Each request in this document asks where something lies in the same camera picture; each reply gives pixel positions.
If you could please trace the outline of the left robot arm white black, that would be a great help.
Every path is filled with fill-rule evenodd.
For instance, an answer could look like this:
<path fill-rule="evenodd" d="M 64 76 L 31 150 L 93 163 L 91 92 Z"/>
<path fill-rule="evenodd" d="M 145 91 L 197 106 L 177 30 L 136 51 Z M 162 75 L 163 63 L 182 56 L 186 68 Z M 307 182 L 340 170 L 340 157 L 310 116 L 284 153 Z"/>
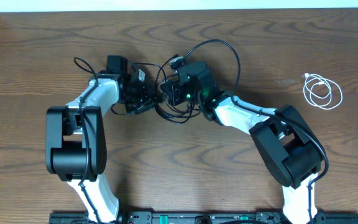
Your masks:
<path fill-rule="evenodd" d="M 98 73 L 76 99 L 47 110 L 47 170 L 77 192 L 88 212 L 85 222 L 127 220 L 104 174 L 107 163 L 104 115 L 116 104 L 123 104 L 128 114 L 143 113 L 157 101 L 154 87 L 142 74 Z"/>

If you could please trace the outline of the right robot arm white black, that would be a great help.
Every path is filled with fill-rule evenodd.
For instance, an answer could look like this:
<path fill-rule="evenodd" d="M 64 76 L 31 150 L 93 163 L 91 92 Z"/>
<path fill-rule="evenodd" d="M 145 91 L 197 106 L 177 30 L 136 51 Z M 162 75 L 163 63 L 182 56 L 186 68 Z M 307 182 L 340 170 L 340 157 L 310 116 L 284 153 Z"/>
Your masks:
<path fill-rule="evenodd" d="M 314 184 L 324 175 L 326 154 L 309 126 L 292 106 L 279 110 L 246 103 L 217 85 L 167 81 L 161 90 L 170 105 L 189 102 L 211 121 L 251 136 L 265 166 L 282 185 L 283 214 L 291 223 L 314 223 Z"/>

